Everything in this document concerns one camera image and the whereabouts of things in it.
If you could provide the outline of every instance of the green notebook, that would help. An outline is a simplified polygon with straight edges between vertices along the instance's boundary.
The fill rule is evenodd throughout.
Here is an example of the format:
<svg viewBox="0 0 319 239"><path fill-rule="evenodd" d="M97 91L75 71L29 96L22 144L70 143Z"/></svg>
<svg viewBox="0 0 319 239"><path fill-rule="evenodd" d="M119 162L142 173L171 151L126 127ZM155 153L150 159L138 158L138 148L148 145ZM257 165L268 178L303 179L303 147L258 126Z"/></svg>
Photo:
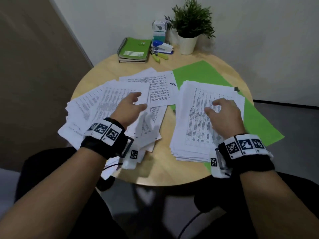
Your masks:
<svg viewBox="0 0 319 239"><path fill-rule="evenodd" d="M146 62L151 40L137 40L131 37L125 38L119 47L117 54L119 62Z"/></svg>
<svg viewBox="0 0 319 239"><path fill-rule="evenodd" d="M199 61L190 65L183 66L173 70L178 88L184 81L197 81L201 83L232 86L229 84L220 73L217 72L209 63L205 61ZM245 111L244 111L244 125L247 132L256 134L260 137L265 146L271 145L281 139L284 136L270 124L270 122L261 115L253 104L245 99ZM205 163L205 166L210 170L210 164Z"/></svg>

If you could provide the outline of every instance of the wooden table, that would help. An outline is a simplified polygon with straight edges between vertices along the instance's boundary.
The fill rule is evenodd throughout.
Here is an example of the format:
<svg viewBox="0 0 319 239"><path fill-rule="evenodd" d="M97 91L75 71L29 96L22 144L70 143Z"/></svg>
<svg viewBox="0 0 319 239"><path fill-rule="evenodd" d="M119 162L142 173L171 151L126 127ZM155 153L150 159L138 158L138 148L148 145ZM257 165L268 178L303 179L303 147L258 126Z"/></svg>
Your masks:
<svg viewBox="0 0 319 239"><path fill-rule="evenodd" d="M89 71L76 87L72 99L85 92L120 76L130 76L147 68L153 67L156 71L168 71L189 65L194 62L205 60L234 87L238 87L250 102L253 103L251 94L245 82L239 74L221 59L211 54L204 54L195 51L192 55L181 55L178 49L169 60L161 59L161 64L156 63L152 57L146 64L126 64L119 63L116 54L101 61L91 71ZM162 136L155 144L152 153L146 152L141 164L135 170L119 169L113 176L130 183L150 186L181 185L197 181L210 175L203 163L177 161L169 148L173 131L175 128L175 114L170 107L160 129Z"/></svg>

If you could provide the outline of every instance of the box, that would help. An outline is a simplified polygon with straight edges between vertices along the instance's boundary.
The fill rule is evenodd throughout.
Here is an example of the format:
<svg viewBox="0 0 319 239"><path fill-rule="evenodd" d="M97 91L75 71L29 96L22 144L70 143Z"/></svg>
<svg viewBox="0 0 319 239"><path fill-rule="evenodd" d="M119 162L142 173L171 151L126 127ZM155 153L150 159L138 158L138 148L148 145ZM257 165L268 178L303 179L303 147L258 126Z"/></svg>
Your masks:
<svg viewBox="0 0 319 239"><path fill-rule="evenodd" d="M166 32L168 21L157 21L153 22L153 31Z"/></svg>
<svg viewBox="0 0 319 239"><path fill-rule="evenodd" d="M166 32L153 31L153 40L159 40L165 43Z"/></svg>

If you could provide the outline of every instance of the spiral notebook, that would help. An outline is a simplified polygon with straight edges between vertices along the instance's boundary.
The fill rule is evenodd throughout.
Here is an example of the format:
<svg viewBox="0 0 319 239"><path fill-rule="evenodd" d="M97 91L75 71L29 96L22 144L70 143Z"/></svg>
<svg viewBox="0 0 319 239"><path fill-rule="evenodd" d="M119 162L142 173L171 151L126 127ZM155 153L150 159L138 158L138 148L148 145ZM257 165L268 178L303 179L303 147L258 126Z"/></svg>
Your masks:
<svg viewBox="0 0 319 239"><path fill-rule="evenodd" d="M127 37L117 50L120 63L146 63L151 40L138 40Z"/></svg>

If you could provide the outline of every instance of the cable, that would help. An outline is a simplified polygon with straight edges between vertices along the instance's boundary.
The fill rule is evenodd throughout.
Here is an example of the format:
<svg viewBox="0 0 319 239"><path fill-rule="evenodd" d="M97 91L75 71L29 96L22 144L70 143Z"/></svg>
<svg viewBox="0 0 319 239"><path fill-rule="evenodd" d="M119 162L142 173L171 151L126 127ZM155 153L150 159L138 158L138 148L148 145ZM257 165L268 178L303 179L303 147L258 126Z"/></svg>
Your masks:
<svg viewBox="0 0 319 239"><path fill-rule="evenodd" d="M116 163L116 164L113 164L113 165L110 165L110 166L107 166L106 168L104 168L103 169L103 171L104 170L106 170L106 169L108 169L108 168L111 168L111 167L113 167L113 166L116 166L116 165L122 165L123 163L121 162L121 163Z"/></svg>
<svg viewBox="0 0 319 239"><path fill-rule="evenodd" d="M202 214L202 212L199 212L197 215L195 215L185 226L184 228L181 230L181 233L178 235L177 239L181 239L181 235L184 233L184 231L186 230L186 228L200 215Z"/></svg>

